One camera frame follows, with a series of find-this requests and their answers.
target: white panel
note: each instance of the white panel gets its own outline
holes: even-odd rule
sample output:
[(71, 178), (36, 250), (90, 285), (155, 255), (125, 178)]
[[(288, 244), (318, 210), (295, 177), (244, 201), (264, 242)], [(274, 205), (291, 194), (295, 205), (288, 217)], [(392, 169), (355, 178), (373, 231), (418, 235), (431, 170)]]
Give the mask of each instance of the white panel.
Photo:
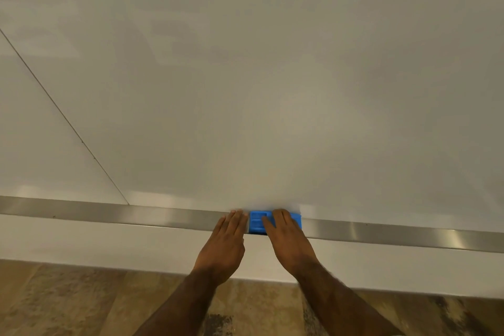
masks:
[(504, 0), (0, 0), (132, 204), (502, 224)]
[[(0, 258), (187, 274), (209, 235), (0, 215)], [(504, 254), (317, 239), (311, 243), (321, 263), (352, 288), (504, 299)], [(245, 256), (233, 277), (294, 281), (266, 236), (247, 234), (244, 244)]]
[(0, 34), (0, 195), (127, 203)]

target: blue object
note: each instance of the blue object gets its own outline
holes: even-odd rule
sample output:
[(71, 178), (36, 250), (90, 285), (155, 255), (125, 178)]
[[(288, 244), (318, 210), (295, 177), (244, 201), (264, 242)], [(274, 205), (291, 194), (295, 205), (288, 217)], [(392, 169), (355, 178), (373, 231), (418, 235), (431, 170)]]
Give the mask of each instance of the blue object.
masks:
[[(266, 230), (264, 229), (264, 225), (262, 224), (262, 217), (266, 217), (270, 220), (270, 222), (275, 225), (275, 219), (273, 218), (273, 213), (272, 212), (261, 212), (261, 211), (256, 211), (256, 212), (250, 212), (250, 224), (249, 224), (249, 234), (260, 234), (260, 235), (266, 235)], [(296, 214), (291, 212), (290, 217), (294, 219), (297, 224), (299, 225), (300, 228), (302, 228), (301, 225), (301, 214)]]

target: dark thin line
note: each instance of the dark thin line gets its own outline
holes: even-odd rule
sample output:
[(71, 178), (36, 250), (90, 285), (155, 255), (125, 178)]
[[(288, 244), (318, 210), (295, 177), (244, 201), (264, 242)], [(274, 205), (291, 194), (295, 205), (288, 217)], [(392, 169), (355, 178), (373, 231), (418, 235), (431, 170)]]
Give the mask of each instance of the dark thin line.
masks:
[(25, 67), (29, 70), (29, 72), (31, 73), (31, 75), (33, 76), (33, 78), (37, 81), (37, 83), (40, 85), (40, 87), (42, 88), (42, 90), (45, 92), (45, 94), (47, 95), (47, 97), (49, 97), (49, 99), (52, 101), (52, 103), (54, 104), (54, 106), (56, 107), (56, 109), (58, 109), (58, 112), (61, 113), (61, 116), (63, 116), (63, 118), (65, 119), (65, 121), (70, 125), (70, 127), (72, 128), (73, 132), (77, 135), (77, 137), (79, 137), (79, 140), (81, 140), (81, 142), (84, 144), (84, 146), (86, 147), (86, 149), (88, 150), (89, 154), (92, 155), (92, 157), (94, 158), (94, 160), (96, 161), (96, 163), (101, 167), (101, 169), (103, 170), (103, 172), (105, 173), (105, 175), (109, 178), (110, 182), (112, 182), (112, 185), (114, 185), (114, 187), (117, 189), (117, 191), (119, 192), (119, 194), (123, 197), (123, 199), (125, 200), (125, 202), (127, 204), (129, 204), (128, 200), (126, 199), (126, 197), (124, 196), (124, 194), (121, 192), (121, 190), (117, 187), (116, 183), (112, 180), (112, 178), (110, 178), (110, 175), (106, 172), (106, 170), (103, 168), (103, 166), (101, 165), (101, 163), (97, 160), (97, 158), (95, 157), (95, 155), (93, 154), (93, 152), (91, 151), (90, 148), (88, 148), (88, 146), (86, 145), (86, 143), (82, 140), (82, 137), (79, 136), (79, 133), (77, 133), (77, 130), (75, 130), (75, 128), (72, 126), (72, 124), (70, 123), (70, 121), (68, 120), (68, 118), (66, 118), (66, 116), (63, 114), (63, 112), (61, 111), (60, 107), (54, 102), (53, 98), (51, 97), (51, 95), (47, 92), (47, 90), (44, 88), (44, 86), (42, 85), (42, 83), (39, 81), (39, 79), (37, 78), (37, 76), (35, 76), (35, 74), (33, 73), (33, 71), (30, 69), (30, 67), (28, 66), (28, 64), (26, 64), (26, 61), (21, 57), (21, 55), (19, 54), (19, 52), (16, 50), (16, 48), (14, 47), (14, 45), (10, 42), (9, 38), (7, 37), (7, 35), (5, 33), (3, 33), (2, 29), (0, 29), (0, 33), (3, 35), (3, 37), (5, 38), (5, 40), (7, 40), (7, 42), (9, 43), (9, 45), (11, 46), (11, 48), (14, 50), (14, 52), (16, 52), (16, 54), (18, 55), (18, 57), (21, 59), (21, 61), (23, 62), (23, 64), (25, 65)]

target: silver metal band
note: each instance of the silver metal band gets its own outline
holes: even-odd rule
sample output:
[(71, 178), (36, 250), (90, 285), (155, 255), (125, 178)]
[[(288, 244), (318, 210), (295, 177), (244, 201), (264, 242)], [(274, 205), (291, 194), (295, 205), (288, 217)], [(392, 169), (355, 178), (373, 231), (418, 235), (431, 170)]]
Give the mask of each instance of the silver metal band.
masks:
[[(211, 231), (224, 212), (0, 196), (0, 214)], [(504, 233), (303, 218), (308, 238), (504, 253)]]

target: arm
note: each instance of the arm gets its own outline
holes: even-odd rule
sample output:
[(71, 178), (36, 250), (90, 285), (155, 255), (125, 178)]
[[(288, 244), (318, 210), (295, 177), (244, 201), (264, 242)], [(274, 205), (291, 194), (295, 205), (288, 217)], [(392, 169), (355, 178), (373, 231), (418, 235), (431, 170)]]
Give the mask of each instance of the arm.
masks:
[(240, 265), (247, 219), (241, 210), (219, 219), (192, 272), (134, 336), (196, 336), (216, 288)]
[(392, 336), (401, 332), (320, 264), (312, 245), (287, 210), (275, 210), (264, 227), (281, 265), (299, 282), (306, 300), (331, 336)]

